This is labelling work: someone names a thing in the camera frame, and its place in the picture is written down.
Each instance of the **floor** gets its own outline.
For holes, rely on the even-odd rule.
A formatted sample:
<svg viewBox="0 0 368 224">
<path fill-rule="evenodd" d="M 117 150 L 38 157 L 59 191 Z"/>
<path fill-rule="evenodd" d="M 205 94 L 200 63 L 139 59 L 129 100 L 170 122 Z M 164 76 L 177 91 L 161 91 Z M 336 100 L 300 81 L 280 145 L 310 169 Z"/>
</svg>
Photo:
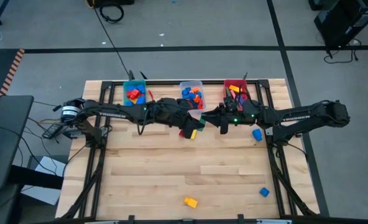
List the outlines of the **floor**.
<svg viewBox="0 0 368 224">
<path fill-rule="evenodd" d="M 0 73 L 10 66 L 11 52 L 25 49 L 9 95 L 60 104 L 80 97 L 86 80 L 127 78 L 96 14 L 82 0 L 3 2 L 8 3 L 1 15 Z M 313 23 L 317 12 L 306 0 L 136 0 L 123 8 L 120 23 L 104 25 L 137 77 L 139 71 L 148 78 L 193 79 L 241 78 L 248 72 L 248 78 L 286 78 L 295 105 L 341 100 L 350 124 L 310 133 L 321 189 L 332 217 L 368 219 L 368 26 L 357 36 L 366 46 L 357 51 L 359 61 L 329 65 L 323 48 L 314 47 L 323 44 Z M 334 59 L 348 58 L 349 51 L 342 51 Z M 59 114 L 34 105 L 30 117 Z M 41 133 L 32 123 L 28 127 Z M 24 137 L 35 155 L 47 155 L 39 139 Z M 54 156 L 67 156 L 70 141 L 59 140 L 46 141 L 46 147 Z M 27 162 L 29 153 L 23 153 Z M 41 207 L 25 207 L 22 223 L 53 216 L 53 207 Z"/>
</svg>

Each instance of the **plastic bin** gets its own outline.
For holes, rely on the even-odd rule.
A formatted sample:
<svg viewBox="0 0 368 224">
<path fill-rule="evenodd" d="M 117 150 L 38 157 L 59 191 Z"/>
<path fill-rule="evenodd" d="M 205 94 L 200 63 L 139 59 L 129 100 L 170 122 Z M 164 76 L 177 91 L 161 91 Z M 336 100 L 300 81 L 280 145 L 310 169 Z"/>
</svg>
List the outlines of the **plastic bin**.
<svg viewBox="0 0 368 224">
<path fill-rule="evenodd" d="M 223 88 L 223 92 L 224 92 L 224 97 L 227 97 L 227 92 L 226 92 L 226 88 L 229 88 L 229 86 L 236 86 L 238 88 L 240 88 L 242 86 L 242 88 L 245 88 L 247 91 L 247 82 L 246 80 L 225 80 L 224 81 L 224 88 Z M 239 111 L 242 111 L 242 107 L 238 106 L 237 107 Z"/>
<path fill-rule="evenodd" d="M 130 88 L 130 86 L 139 86 L 143 85 L 145 90 L 145 102 L 147 102 L 147 87 L 144 80 L 132 80 L 126 81 L 123 83 L 123 104 L 125 106 L 132 106 L 133 102 L 126 96 L 126 92 Z"/>
<path fill-rule="evenodd" d="M 181 82 L 180 83 L 180 94 L 183 98 L 183 95 L 182 95 L 182 91 L 185 90 L 185 88 L 188 88 L 190 87 L 191 89 L 192 88 L 195 88 L 195 87 L 198 87 L 200 92 L 202 93 L 202 101 L 203 101 L 203 107 L 202 109 L 193 109 L 193 110 L 190 110 L 192 113 L 196 113 L 196 114 L 200 114 L 203 112 L 203 110 L 206 108 L 206 101 L 205 101 L 205 95 L 204 95 L 204 91 L 203 91 L 203 84 L 201 81 L 188 81 L 188 82 Z"/>
</svg>

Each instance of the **black desk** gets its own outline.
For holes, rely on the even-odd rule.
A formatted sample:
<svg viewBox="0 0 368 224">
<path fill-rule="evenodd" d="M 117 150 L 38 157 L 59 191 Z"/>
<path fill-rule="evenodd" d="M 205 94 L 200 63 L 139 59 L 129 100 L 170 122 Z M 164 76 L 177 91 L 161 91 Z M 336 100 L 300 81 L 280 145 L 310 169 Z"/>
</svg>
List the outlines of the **black desk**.
<svg viewBox="0 0 368 224">
<path fill-rule="evenodd" d="M 62 177 L 12 166 L 33 100 L 33 96 L 0 97 L 0 127 L 19 135 L 0 129 L 0 224 L 9 223 L 16 196 L 23 185 L 55 189 L 62 185 Z"/>
<path fill-rule="evenodd" d="M 22 135 L 32 107 L 33 96 L 0 97 L 0 127 Z M 0 189 L 6 184 L 20 137 L 0 129 Z"/>
</svg>

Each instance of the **red plastic bin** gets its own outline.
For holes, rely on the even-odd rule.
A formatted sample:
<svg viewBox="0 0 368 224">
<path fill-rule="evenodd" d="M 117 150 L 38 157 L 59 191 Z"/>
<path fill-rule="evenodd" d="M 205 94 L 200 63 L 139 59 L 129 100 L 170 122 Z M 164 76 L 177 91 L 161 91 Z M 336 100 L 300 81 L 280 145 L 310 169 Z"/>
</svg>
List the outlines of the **red plastic bin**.
<svg viewBox="0 0 368 224">
<path fill-rule="evenodd" d="M 226 88 L 229 88 L 229 86 L 236 86 L 236 87 L 241 87 L 245 88 L 247 91 L 247 83 L 246 80 L 225 80 L 224 81 L 224 88 L 223 88 L 223 92 L 224 92 L 224 97 L 227 97 L 227 92 L 226 92 Z"/>
</svg>

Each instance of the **yellow lego brick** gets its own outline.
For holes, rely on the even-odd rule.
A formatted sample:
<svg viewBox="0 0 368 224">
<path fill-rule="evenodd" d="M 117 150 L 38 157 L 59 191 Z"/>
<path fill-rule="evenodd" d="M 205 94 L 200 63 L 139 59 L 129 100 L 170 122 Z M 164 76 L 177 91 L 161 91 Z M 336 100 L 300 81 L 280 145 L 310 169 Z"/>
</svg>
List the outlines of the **yellow lego brick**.
<svg viewBox="0 0 368 224">
<path fill-rule="evenodd" d="M 196 136 L 196 130 L 194 130 L 194 131 L 192 132 L 191 139 L 195 139 L 195 136 Z"/>
<path fill-rule="evenodd" d="M 195 199 L 193 198 L 190 198 L 190 197 L 186 197 L 184 199 L 184 202 L 191 208 L 196 208 L 197 204 L 198 204 L 198 201 L 196 201 Z"/>
<path fill-rule="evenodd" d="M 235 91 L 235 92 L 237 92 L 237 93 L 239 93 L 239 87 L 236 87 L 236 86 L 230 85 L 230 86 L 229 86 L 229 89 L 230 89 L 230 90 L 233 90 L 233 91 Z"/>
</svg>

